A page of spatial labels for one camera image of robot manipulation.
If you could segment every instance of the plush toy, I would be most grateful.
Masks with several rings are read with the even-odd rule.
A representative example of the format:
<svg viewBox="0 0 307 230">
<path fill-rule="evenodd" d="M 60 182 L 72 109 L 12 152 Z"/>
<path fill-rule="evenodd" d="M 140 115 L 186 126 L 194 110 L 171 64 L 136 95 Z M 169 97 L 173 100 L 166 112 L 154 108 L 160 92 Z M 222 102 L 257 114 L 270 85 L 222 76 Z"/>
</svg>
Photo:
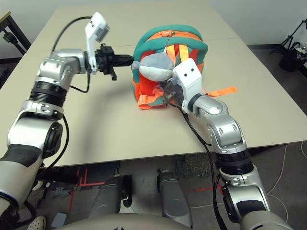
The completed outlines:
<svg viewBox="0 0 307 230">
<path fill-rule="evenodd" d="M 156 53 L 144 57 L 141 62 L 134 61 L 132 69 L 151 81 L 165 81 L 173 74 L 174 63 L 167 53 Z"/>
</svg>

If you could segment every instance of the orange strap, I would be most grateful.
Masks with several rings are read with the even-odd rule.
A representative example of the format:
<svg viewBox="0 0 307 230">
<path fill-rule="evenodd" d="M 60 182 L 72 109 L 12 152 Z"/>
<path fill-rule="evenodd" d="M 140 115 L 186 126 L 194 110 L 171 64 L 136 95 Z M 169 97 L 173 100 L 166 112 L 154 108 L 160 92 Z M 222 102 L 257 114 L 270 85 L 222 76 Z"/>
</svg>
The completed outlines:
<svg viewBox="0 0 307 230">
<path fill-rule="evenodd" d="M 176 65 L 176 55 L 174 45 L 166 47 L 166 52 L 168 56 L 172 59 L 174 65 Z"/>
<path fill-rule="evenodd" d="M 179 45 L 180 60 L 184 62 L 189 58 L 189 51 L 186 45 Z"/>
<path fill-rule="evenodd" d="M 212 91 L 212 92 L 208 93 L 208 95 L 210 97 L 218 97 L 218 96 L 222 96 L 222 95 L 226 95 L 226 94 L 230 94 L 230 93 L 234 93 L 234 92 L 238 92 L 238 89 L 235 86 L 231 86 L 231 87 L 228 87 L 228 88 L 225 88 L 225 89 Z"/>
<path fill-rule="evenodd" d="M 155 88 L 153 90 L 154 96 L 140 95 L 138 106 L 142 109 L 150 109 L 152 106 L 148 105 L 155 102 L 159 97 L 163 96 L 163 91 L 161 89 Z"/>
</svg>

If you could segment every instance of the beige tabletop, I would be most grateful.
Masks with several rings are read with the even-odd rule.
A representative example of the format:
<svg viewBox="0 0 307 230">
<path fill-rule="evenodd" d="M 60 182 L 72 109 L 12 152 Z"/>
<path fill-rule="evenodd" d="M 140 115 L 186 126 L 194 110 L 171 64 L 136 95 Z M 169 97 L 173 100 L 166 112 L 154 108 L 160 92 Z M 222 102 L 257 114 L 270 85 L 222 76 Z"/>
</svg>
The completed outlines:
<svg viewBox="0 0 307 230">
<path fill-rule="evenodd" d="M 228 105 L 241 125 L 248 147 L 306 140 L 307 117 L 235 32 L 206 1 L 180 2 L 178 14 L 168 12 L 173 1 L 59 8 L 0 90 L 0 156 L 6 151 L 7 133 L 22 102 L 28 99 L 39 64 L 49 55 L 59 31 L 68 21 L 95 11 L 110 24 L 104 42 L 117 54 L 132 55 L 141 35 L 154 26 L 176 22 L 195 26 L 209 46 L 203 88 L 208 92 L 233 85 L 238 88 L 238 92 L 218 99 Z M 146 11 L 148 8 L 159 11 L 160 17 Z M 67 30 L 59 48 L 85 49 L 85 24 L 79 22 Z M 57 166 L 204 151 L 178 110 L 140 110 L 130 87 L 130 67 L 115 71 L 117 81 L 98 73 L 92 77 L 88 94 L 73 89 L 67 94 L 64 110 L 71 138 Z M 72 84 L 84 88 L 85 75 L 76 75 Z M 192 121 L 206 138 L 205 126 L 194 118 Z M 46 159 L 45 164 L 55 157 Z"/>
</svg>

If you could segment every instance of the black cable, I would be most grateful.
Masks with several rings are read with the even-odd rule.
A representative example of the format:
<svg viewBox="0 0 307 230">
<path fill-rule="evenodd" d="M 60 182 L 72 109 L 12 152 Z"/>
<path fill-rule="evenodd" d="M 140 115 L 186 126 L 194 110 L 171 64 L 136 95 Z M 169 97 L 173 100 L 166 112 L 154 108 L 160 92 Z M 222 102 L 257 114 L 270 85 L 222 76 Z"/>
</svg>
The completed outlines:
<svg viewBox="0 0 307 230">
<path fill-rule="evenodd" d="M 216 188 L 217 188 L 217 184 L 218 184 L 218 181 L 219 181 L 221 175 L 219 175 L 218 180 L 215 182 L 215 180 L 214 180 L 213 160 L 212 160 L 211 153 L 210 153 L 210 151 L 209 151 L 209 149 L 207 147 L 207 145 L 210 145 L 210 144 L 206 143 L 206 141 L 197 133 L 197 131 L 195 130 L 195 128 L 192 126 L 192 124 L 189 121 L 188 114 L 185 114 L 182 111 L 180 106 L 170 103 L 165 94 L 163 94 L 163 97 L 164 97 L 164 99 L 165 99 L 167 104 L 169 104 L 172 107 L 175 107 L 175 108 L 179 109 L 179 111 L 183 115 L 185 121 L 187 122 L 187 124 L 189 125 L 191 130 L 193 131 L 193 133 L 195 134 L 197 139 L 201 142 L 201 144 L 205 147 L 205 149 L 207 151 L 207 155 L 208 155 L 209 163 L 210 163 L 211 179 L 212 179 L 212 187 L 213 187 L 213 209 L 214 209 L 214 214 L 215 214 L 215 217 L 216 217 L 216 220 L 217 220 L 217 223 L 218 223 L 220 229 L 221 230 L 227 230 L 227 227 L 226 227 L 226 225 L 225 225 L 225 223 L 223 221 L 223 218 L 221 217 L 220 211 L 219 211 L 219 209 L 217 207 Z"/>
<path fill-rule="evenodd" d="M 63 33 L 67 30 L 67 28 L 70 27 L 74 22 L 77 22 L 77 21 L 83 20 L 83 19 L 91 19 L 91 16 L 84 16 L 84 17 L 76 18 L 76 19 L 72 20 L 70 23 L 68 23 L 68 24 L 62 29 L 62 31 L 60 32 L 60 34 L 58 35 L 58 37 L 57 37 L 57 39 L 56 39 L 56 41 L 55 41 L 55 43 L 54 43 L 54 45 L 53 45 L 53 47 L 52 47 L 51 53 L 55 51 L 56 46 L 57 46 L 57 44 L 58 44 L 60 38 L 62 37 Z M 79 88 L 77 88 L 77 87 L 75 87 L 75 86 L 72 86 L 72 85 L 71 85 L 70 87 L 73 88 L 73 89 L 75 89 L 75 90 L 77 90 L 77 91 L 79 91 L 79 92 L 87 93 L 87 92 L 89 91 L 89 88 L 90 88 L 90 81 L 91 81 L 90 72 L 87 71 L 87 88 L 86 88 L 85 91 L 84 91 L 84 90 L 81 90 L 81 89 L 79 89 Z"/>
<path fill-rule="evenodd" d="M 74 20 L 72 20 L 70 23 L 68 23 L 63 29 L 62 31 L 60 32 L 60 34 L 58 35 L 53 47 L 52 47 L 52 50 L 51 50 L 51 53 L 54 52 L 54 50 L 56 49 L 56 46 L 59 42 L 59 39 L 61 38 L 61 36 L 63 35 L 63 33 L 67 30 L 68 27 L 71 26 L 71 24 L 75 23 L 76 21 L 79 21 L 79 20 L 83 20 L 83 19 L 91 19 L 91 16 L 84 16 L 84 17 L 80 17 L 80 18 L 76 18 Z"/>
<path fill-rule="evenodd" d="M 46 172 L 48 172 L 49 170 L 52 169 L 52 167 L 59 161 L 59 159 L 63 156 L 67 146 L 68 146 L 68 142 L 69 142 L 69 127 L 68 127 L 68 123 L 66 120 L 65 115 L 63 115 L 63 121 L 65 124 L 65 128 L 66 128 L 66 141 L 65 141 L 65 145 L 62 149 L 62 152 L 58 155 L 58 157 L 52 162 L 51 165 L 49 165 L 45 170 L 43 170 L 38 176 L 37 178 L 39 179 L 40 177 L 42 177 L 44 174 L 46 174 Z"/>
<path fill-rule="evenodd" d="M 83 92 L 83 93 L 87 93 L 90 89 L 90 83 L 91 83 L 91 73 L 89 71 L 87 71 L 87 87 L 86 87 L 86 90 L 81 90 L 75 86 L 70 86 L 72 89 L 75 89 L 79 92 Z"/>
<path fill-rule="evenodd" d="M 172 107 L 175 107 L 177 109 L 179 109 L 179 111 L 181 112 L 181 114 L 183 115 L 185 121 L 187 122 L 188 126 L 190 127 L 190 129 L 192 130 L 192 132 L 195 134 L 195 136 L 197 137 L 197 139 L 203 144 L 203 145 L 207 145 L 207 146 L 212 146 L 211 144 L 207 143 L 204 139 L 202 139 L 202 137 L 198 134 L 198 132 L 195 130 L 195 128 L 192 126 L 190 120 L 189 120 L 189 117 L 188 117 L 188 114 L 185 114 L 181 107 L 176 105 L 176 104 L 172 104 L 169 102 L 169 100 L 167 99 L 166 95 L 163 94 L 163 97 L 166 101 L 167 104 L 169 104 L 170 106 Z"/>
<path fill-rule="evenodd" d="M 35 218 L 36 218 L 36 210 L 35 208 L 27 201 L 25 200 L 24 205 L 27 207 L 27 209 L 31 213 L 30 219 L 24 220 L 22 222 L 17 222 L 14 226 L 14 229 L 17 229 L 23 225 L 30 224 Z"/>
</svg>

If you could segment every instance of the wall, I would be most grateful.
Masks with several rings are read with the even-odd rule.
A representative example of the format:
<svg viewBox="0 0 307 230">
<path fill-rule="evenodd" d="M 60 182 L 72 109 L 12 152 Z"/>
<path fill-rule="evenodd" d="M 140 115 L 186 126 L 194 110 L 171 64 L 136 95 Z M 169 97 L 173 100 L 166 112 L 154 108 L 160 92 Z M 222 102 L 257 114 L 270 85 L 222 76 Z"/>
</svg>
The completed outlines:
<svg viewBox="0 0 307 230">
<path fill-rule="evenodd" d="M 58 6 L 128 1 L 138 0 L 0 0 L 0 15 L 11 11 L 33 42 Z M 280 43 L 299 20 L 307 17 L 306 0 L 209 1 L 248 45 Z M 0 58 L 14 57 L 20 57 L 20 53 L 0 38 Z"/>
</svg>

